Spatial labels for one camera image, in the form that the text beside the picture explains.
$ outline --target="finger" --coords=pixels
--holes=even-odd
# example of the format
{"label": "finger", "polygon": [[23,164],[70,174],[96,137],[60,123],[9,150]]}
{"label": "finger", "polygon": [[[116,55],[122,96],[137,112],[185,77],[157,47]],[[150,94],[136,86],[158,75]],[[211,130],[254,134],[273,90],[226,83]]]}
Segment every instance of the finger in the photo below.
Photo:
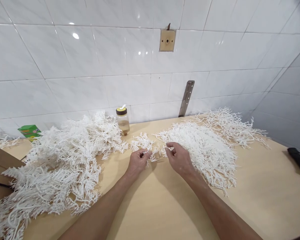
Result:
{"label": "finger", "polygon": [[172,155],[173,155],[173,156],[175,156],[175,155],[176,155],[176,152],[177,152],[177,150],[174,148],[174,149],[172,149],[172,150],[171,150],[171,152],[172,152]]}
{"label": "finger", "polygon": [[167,147],[174,147],[174,148],[178,148],[180,147],[179,143],[176,143],[176,142],[169,142],[169,143],[166,143]]}
{"label": "finger", "polygon": [[172,159],[172,158],[173,158],[173,155],[172,155],[172,152],[170,151],[170,149],[169,149],[169,148],[165,148],[165,150],[166,150],[166,153],[167,153],[168,158],[169,158],[169,159]]}
{"label": "finger", "polygon": [[135,151],[133,153],[136,153],[139,157],[141,157],[141,155],[143,154],[143,152],[146,152],[146,151],[147,151],[146,149],[141,148],[141,149],[139,149],[139,150],[137,150],[137,151]]}
{"label": "finger", "polygon": [[147,160],[147,159],[149,159],[149,158],[151,157],[151,155],[152,155],[152,151],[149,151],[149,152],[147,152],[147,153],[145,153],[145,154],[143,155],[142,159]]}

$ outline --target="person's right hand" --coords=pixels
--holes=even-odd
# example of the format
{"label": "person's right hand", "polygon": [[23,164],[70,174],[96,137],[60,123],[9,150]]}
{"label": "person's right hand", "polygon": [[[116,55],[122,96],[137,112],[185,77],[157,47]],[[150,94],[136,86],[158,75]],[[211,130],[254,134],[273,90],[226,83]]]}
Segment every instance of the person's right hand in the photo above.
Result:
{"label": "person's right hand", "polygon": [[166,145],[167,147],[174,147],[172,151],[170,151],[169,148],[165,148],[165,150],[172,168],[180,174],[181,177],[196,174],[190,159],[190,154],[186,149],[176,142],[169,142]]}

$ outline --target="metal bracket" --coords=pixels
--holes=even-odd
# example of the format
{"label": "metal bracket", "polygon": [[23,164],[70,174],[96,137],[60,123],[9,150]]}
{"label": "metal bracket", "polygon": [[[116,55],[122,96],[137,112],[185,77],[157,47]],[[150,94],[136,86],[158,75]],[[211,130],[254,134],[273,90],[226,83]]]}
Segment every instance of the metal bracket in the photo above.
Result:
{"label": "metal bracket", "polygon": [[179,111],[179,117],[184,117],[184,115],[186,114],[193,87],[194,87],[194,81],[189,80],[187,82],[186,89],[184,90],[184,95],[183,95],[183,99]]}

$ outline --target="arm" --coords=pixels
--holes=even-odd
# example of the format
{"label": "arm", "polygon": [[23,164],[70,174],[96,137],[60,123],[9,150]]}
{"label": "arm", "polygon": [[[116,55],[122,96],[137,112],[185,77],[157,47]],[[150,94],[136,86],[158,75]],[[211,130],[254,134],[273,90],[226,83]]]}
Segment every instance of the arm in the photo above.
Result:
{"label": "arm", "polygon": [[197,195],[221,240],[262,240],[245,221],[210,189],[202,176],[195,171],[189,152],[186,149],[175,142],[167,143],[167,147],[174,147],[172,151],[166,148],[172,168],[180,174]]}
{"label": "arm", "polygon": [[133,152],[125,174],[117,183],[89,208],[80,218],[59,238],[59,240],[72,239],[106,239],[110,231],[113,219],[128,189],[137,180],[140,173],[145,169],[147,159],[152,152],[142,156],[145,149]]}

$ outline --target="bottle cap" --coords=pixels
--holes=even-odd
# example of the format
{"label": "bottle cap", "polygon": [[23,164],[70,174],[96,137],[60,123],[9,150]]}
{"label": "bottle cap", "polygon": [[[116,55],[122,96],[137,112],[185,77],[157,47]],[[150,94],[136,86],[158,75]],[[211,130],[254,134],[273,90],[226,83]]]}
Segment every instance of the bottle cap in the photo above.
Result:
{"label": "bottle cap", "polygon": [[125,108],[126,105],[123,105],[121,108],[116,109],[116,113],[118,116],[124,116],[127,114],[127,108]]}

